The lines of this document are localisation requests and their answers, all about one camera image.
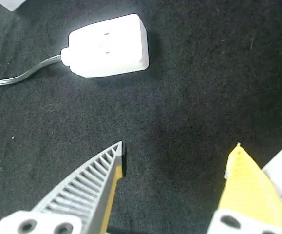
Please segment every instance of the power cord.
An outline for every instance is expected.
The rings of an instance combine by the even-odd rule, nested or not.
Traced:
[[[0,86],[19,83],[19,82],[27,79],[28,77],[30,77],[33,73],[40,70],[41,68],[44,68],[46,66],[49,66],[49,65],[57,63],[57,62],[61,62],[61,55],[56,55],[56,56],[47,58],[46,60],[38,63],[33,68],[29,69],[28,71],[24,72],[23,74],[21,74],[17,77],[8,78],[8,79],[0,79]]]
[[[40,69],[42,69],[46,66],[49,66],[51,64],[58,63],[58,62],[61,62],[61,55],[56,55],[56,56],[47,58],[46,60],[38,63],[36,66],[32,67],[31,69],[29,69],[28,71],[24,72],[23,74],[21,74],[17,77],[0,79],[0,86],[19,83],[19,82],[29,78],[36,71],[38,71],[38,70],[40,70]]]

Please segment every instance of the white power adapter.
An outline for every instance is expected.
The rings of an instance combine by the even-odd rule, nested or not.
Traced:
[[[137,14],[94,23],[69,35],[64,65],[82,77],[105,77],[149,66],[146,29]]]

